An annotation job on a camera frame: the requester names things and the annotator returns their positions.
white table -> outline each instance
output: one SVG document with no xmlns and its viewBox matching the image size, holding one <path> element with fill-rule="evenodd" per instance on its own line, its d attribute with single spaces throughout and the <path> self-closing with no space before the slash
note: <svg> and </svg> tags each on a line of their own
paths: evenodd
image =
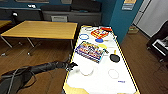
<svg viewBox="0 0 168 94">
<path fill-rule="evenodd" d="M 116 93 L 128 93 L 128 94 L 139 94 L 139 90 L 136 86 L 134 78 L 129 70 L 129 67 L 121 53 L 119 45 L 116 41 L 113 33 L 109 33 L 108 36 L 104 37 L 103 43 L 97 43 L 95 41 L 95 37 L 90 33 L 91 31 L 98 29 L 99 27 L 82 27 L 80 34 L 89 35 L 89 39 L 85 40 L 92 44 L 104 44 L 107 46 L 107 50 L 109 53 L 105 53 L 102 60 L 99 63 L 91 61 L 74 53 L 72 61 L 77 63 L 78 66 L 74 67 L 72 71 L 69 72 L 67 76 L 66 83 L 64 84 L 64 89 L 67 94 L 116 94 Z M 83 40 L 78 38 L 76 47 L 82 43 Z M 116 50 L 116 54 L 120 57 L 120 61 L 118 63 L 112 62 L 109 58 L 110 54 L 114 54 L 114 50 Z M 90 64 L 93 67 L 93 73 L 84 76 L 80 72 L 80 67 L 84 64 Z M 110 76 L 109 72 L 115 72 L 114 75 Z M 86 92 L 76 92 L 77 88 L 84 89 Z"/>
</svg>

table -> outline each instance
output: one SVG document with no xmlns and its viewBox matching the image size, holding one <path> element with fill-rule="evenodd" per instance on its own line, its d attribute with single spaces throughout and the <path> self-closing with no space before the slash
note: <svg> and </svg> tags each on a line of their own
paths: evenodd
<svg viewBox="0 0 168 94">
<path fill-rule="evenodd" d="M 77 23 L 71 22 L 48 22 L 48 21 L 24 21 L 12 29 L 1 34 L 1 38 L 12 48 L 12 45 L 4 38 L 26 37 L 49 38 L 49 39 L 74 39 Z"/>
<path fill-rule="evenodd" d="M 0 20 L 0 28 L 11 23 L 11 21 L 8 21 L 8 20 Z"/>
<path fill-rule="evenodd" d="M 95 42 L 96 38 L 91 35 L 91 32 L 99 28 L 100 27 L 82 27 L 80 35 L 87 34 L 89 38 L 86 38 L 86 40 L 78 38 L 76 47 L 83 41 L 95 45 L 104 44 L 107 46 L 109 53 L 104 53 L 102 60 L 96 63 L 74 52 L 72 62 L 77 63 L 78 66 L 74 67 L 73 70 L 67 74 L 63 87 L 66 94 L 140 94 L 114 33 L 109 33 L 108 36 L 104 37 L 103 43 Z M 118 63 L 112 62 L 109 58 L 110 54 L 114 53 L 114 50 L 116 50 L 116 54 L 120 57 Z M 87 64 L 93 67 L 92 74 L 88 76 L 80 72 L 80 67 Z M 111 70 L 116 71 L 115 73 L 118 76 L 111 77 L 111 75 L 109 75 L 109 71 Z"/>
</svg>

box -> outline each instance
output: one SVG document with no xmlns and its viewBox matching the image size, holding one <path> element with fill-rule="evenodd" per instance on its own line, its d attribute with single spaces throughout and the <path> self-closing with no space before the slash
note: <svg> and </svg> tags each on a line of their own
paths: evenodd
<svg viewBox="0 0 168 94">
<path fill-rule="evenodd" d="M 135 33 L 138 33 L 138 31 L 139 31 L 139 29 L 136 28 L 135 26 L 130 26 L 128 33 L 129 34 L 135 34 Z"/>
</svg>

office chair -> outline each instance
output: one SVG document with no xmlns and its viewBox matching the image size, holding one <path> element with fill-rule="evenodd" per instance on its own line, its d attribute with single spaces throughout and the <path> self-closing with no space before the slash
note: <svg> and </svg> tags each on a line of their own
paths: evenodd
<svg viewBox="0 0 168 94">
<path fill-rule="evenodd" d="M 148 41 L 147 49 L 154 52 L 159 58 L 160 62 L 168 61 L 168 40 L 165 38 L 168 36 L 168 21 L 166 21 L 160 30 L 154 34 Z"/>
</svg>

robotic arm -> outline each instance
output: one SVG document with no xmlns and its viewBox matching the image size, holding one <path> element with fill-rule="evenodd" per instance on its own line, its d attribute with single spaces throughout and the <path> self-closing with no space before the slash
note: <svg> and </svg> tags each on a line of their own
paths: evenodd
<svg viewBox="0 0 168 94">
<path fill-rule="evenodd" d="M 56 68 L 62 68 L 62 69 L 66 69 L 66 71 L 70 71 L 74 66 L 78 66 L 78 65 L 74 62 L 72 63 L 51 62 L 51 63 L 45 63 L 37 66 L 23 67 L 17 70 L 9 71 L 1 76 L 0 94 L 16 94 L 20 89 L 29 87 L 25 85 L 35 74 L 46 72 Z"/>
</svg>

